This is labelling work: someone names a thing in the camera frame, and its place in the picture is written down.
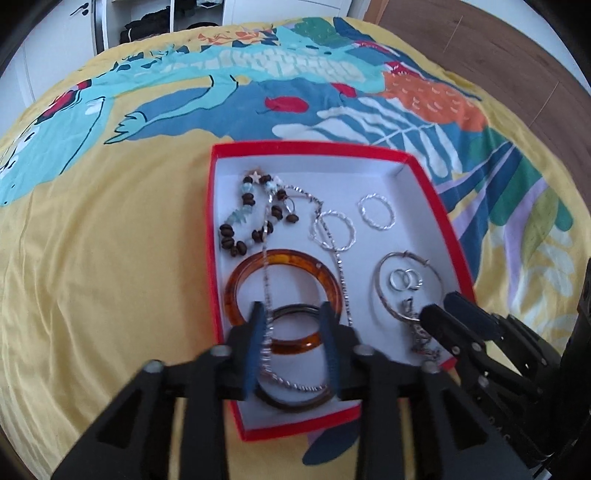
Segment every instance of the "bedspread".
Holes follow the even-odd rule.
[[[148,359],[213,343],[204,201],[211,146],[263,139],[405,150],[435,185],[478,303],[559,350],[576,318],[589,212],[506,107],[360,21],[199,28],[112,48],[0,141],[0,424],[39,477]],[[337,478],[308,439],[244,444],[233,478]]]

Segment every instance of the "silver ring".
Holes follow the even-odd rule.
[[[289,200],[291,202],[292,208],[289,208],[287,206],[287,200]],[[295,213],[296,212],[296,204],[291,199],[291,197],[287,197],[285,200],[283,200],[283,205],[285,205],[285,209],[287,210],[287,213]]]
[[[324,223],[323,218],[325,216],[327,216],[327,215],[340,218],[342,221],[345,222],[345,224],[349,228],[349,233],[350,233],[349,243],[347,245],[345,245],[344,247],[341,247],[341,248],[333,248],[328,243],[323,242],[322,240],[320,240],[318,238],[318,222],[320,221],[320,222]],[[316,242],[322,248],[324,248],[325,250],[328,250],[330,252],[345,252],[349,248],[351,248],[355,244],[355,242],[357,241],[357,234],[355,232],[355,226],[353,225],[352,220],[349,217],[347,217],[344,213],[342,213],[342,212],[336,212],[334,210],[327,210],[325,212],[320,212],[316,216],[316,218],[314,220],[314,223],[312,223],[312,225],[310,227],[310,236],[311,236],[312,240],[314,240],[314,242]]]
[[[399,275],[400,277],[402,277],[402,280],[405,282],[404,288],[399,288],[398,284],[396,283],[396,280],[394,279],[395,277],[395,273],[397,272],[402,272],[402,275]],[[408,271],[403,270],[402,268],[397,268],[396,270],[394,270],[391,274],[390,274],[390,286],[396,290],[396,291],[405,291],[408,290],[410,288],[410,285],[413,281],[410,278],[410,275],[408,273]]]
[[[409,268],[408,270],[405,270],[404,273],[406,273],[409,277],[411,275],[414,275],[414,278],[417,280],[417,283],[414,285],[411,285],[409,283],[408,288],[410,290],[417,291],[419,288],[423,286],[423,278],[421,277],[421,275],[418,274],[418,272],[414,268]]]
[[[390,223],[388,225],[385,225],[385,226],[380,225],[380,224],[374,222],[371,218],[369,218],[367,216],[367,212],[365,211],[365,206],[363,204],[369,199],[379,200],[380,202],[382,202],[386,206],[386,208],[388,209],[388,212],[390,213]],[[384,197],[383,195],[380,195],[378,193],[371,193],[369,195],[366,195],[357,203],[357,207],[359,207],[359,213],[361,214],[361,218],[371,228],[375,228],[376,230],[380,230],[380,231],[390,230],[394,226],[394,224],[396,223],[396,216],[394,215],[394,207],[388,201],[388,199],[386,197]]]

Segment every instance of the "orange pattern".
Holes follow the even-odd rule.
[[[385,90],[378,95],[399,99],[406,109],[427,122],[455,122],[462,130],[469,132],[481,132],[488,123],[477,106],[444,83],[410,74],[382,74]]]
[[[200,33],[197,38],[209,45],[226,45],[231,44],[234,40],[248,44],[258,43],[267,37],[260,30],[239,30],[232,33],[216,33],[211,36]]]

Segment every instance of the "orange bangle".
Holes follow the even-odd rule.
[[[340,318],[343,310],[343,298],[341,296],[339,283],[332,272],[319,260],[311,255],[298,252],[296,250],[275,249],[267,251],[269,265],[291,265],[301,268],[312,275],[326,293],[326,297]],[[224,310],[234,326],[242,325],[246,322],[240,309],[238,308],[238,289],[244,281],[254,272],[262,268],[262,252],[259,252],[240,263],[230,275],[223,296]],[[307,352],[322,344],[318,332],[296,340],[277,340],[273,339],[271,352],[278,355],[296,355]]]

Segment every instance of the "silver necklace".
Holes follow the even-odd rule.
[[[326,225],[323,215],[321,202],[317,197],[311,193],[305,192],[299,187],[293,185],[283,186],[284,190],[293,190],[294,192],[300,193],[308,198],[309,201],[316,204],[315,210],[315,222],[319,223],[324,229],[326,236],[328,237],[332,248],[330,249],[335,254],[337,269],[339,270],[339,281],[343,294],[343,300],[345,302],[345,310],[347,312],[347,323],[351,327],[353,326],[353,319],[351,317],[351,310],[349,305],[349,294],[347,293],[347,285],[345,283],[345,274],[343,272],[343,261],[340,258],[339,249],[336,246],[335,239],[329,231]],[[273,195],[268,196],[267,205],[265,206],[265,218],[271,212],[271,204],[273,202]],[[261,370],[263,375],[272,379],[277,384],[288,388],[289,390],[296,390],[304,393],[317,393],[323,391],[328,387],[326,384],[320,385],[303,385],[296,382],[291,382],[273,371],[271,368],[271,342],[273,341],[273,308],[271,301],[271,288],[269,284],[269,258],[267,256],[267,223],[265,222],[262,228],[262,266],[263,266],[263,287],[265,292],[265,311],[267,314],[267,328],[265,330],[265,336],[263,338],[262,349],[261,349]]]

